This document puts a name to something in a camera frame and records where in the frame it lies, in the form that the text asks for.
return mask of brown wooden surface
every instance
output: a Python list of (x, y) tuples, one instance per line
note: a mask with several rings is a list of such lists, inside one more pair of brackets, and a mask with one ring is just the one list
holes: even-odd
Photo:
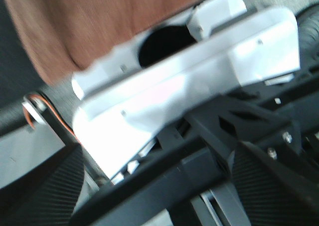
[(197, 0), (5, 0), (37, 72), (49, 84)]

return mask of brown wire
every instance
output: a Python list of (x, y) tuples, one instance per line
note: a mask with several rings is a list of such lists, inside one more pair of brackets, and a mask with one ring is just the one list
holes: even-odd
[[(51, 105), (51, 103), (45, 99), (43, 96), (41, 95), (37, 95), (37, 94), (30, 94), (28, 95), (28, 97), (32, 100), (32, 99), (39, 99), (41, 100), (50, 110), (51, 112), (54, 114), (54, 116), (57, 118), (57, 120), (63, 125), (63, 127), (70, 132), (71, 135), (74, 136), (74, 138), (76, 138), (73, 130), (64, 122), (64, 120), (60, 117), (60, 115), (56, 112), (55, 108)], [(32, 123), (31, 119), (30, 119), (30, 114), (29, 112), (23, 107), (23, 113), (25, 116), (26, 121), (28, 122), (28, 124), (34, 129), (34, 124)]]
[(31, 126), (32, 129), (35, 129), (35, 126), (30, 118), (30, 114), (29, 114), (28, 110), (24, 106), (22, 106), (22, 110), (23, 110), (23, 114), (24, 114), (24, 117), (25, 117), (27, 123)]

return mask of black tire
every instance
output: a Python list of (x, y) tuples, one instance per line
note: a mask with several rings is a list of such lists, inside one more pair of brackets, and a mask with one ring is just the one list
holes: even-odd
[(301, 67), (319, 64), (319, 4), (297, 16)]

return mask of metal screw head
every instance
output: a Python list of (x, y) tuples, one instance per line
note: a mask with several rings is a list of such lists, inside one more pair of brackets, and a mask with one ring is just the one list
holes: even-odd
[(36, 108), (40, 111), (43, 112), (46, 109), (46, 105), (39, 99), (32, 99), (34, 102)]
[(291, 134), (289, 134), (289, 132), (285, 132), (283, 134), (283, 139), (284, 141), (286, 141), (288, 144), (290, 144), (293, 141), (293, 137), (291, 136)]
[(277, 105), (280, 105), (280, 104), (281, 104), (280, 98), (275, 98), (275, 103), (276, 103)]
[(277, 159), (277, 152), (274, 148), (268, 148), (267, 149), (267, 154), (269, 155), (270, 158), (276, 160)]
[(257, 44), (263, 45), (264, 43), (263, 43), (263, 41), (262, 41), (261, 39), (258, 39), (258, 40), (257, 40)]

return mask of bolt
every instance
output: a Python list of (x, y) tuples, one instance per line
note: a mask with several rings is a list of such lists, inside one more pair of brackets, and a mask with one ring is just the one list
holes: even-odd
[(46, 109), (45, 104), (44, 104), (41, 100), (39, 100), (39, 99), (32, 99), (32, 101), (33, 101), (33, 103), (35, 104), (36, 108), (37, 108), (39, 111), (43, 112), (43, 111)]
[(280, 104), (281, 104), (280, 98), (275, 98), (275, 103), (276, 103), (277, 105), (280, 105)]
[(274, 148), (268, 148), (267, 153), (268, 153), (269, 157), (272, 158), (273, 160), (277, 159), (277, 153), (276, 153), (276, 150)]
[(289, 134), (289, 132), (285, 132), (283, 134), (283, 139), (284, 141), (286, 141), (288, 144), (290, 144), (293, 141), (293, 137), (291, 136), (291, 134)]

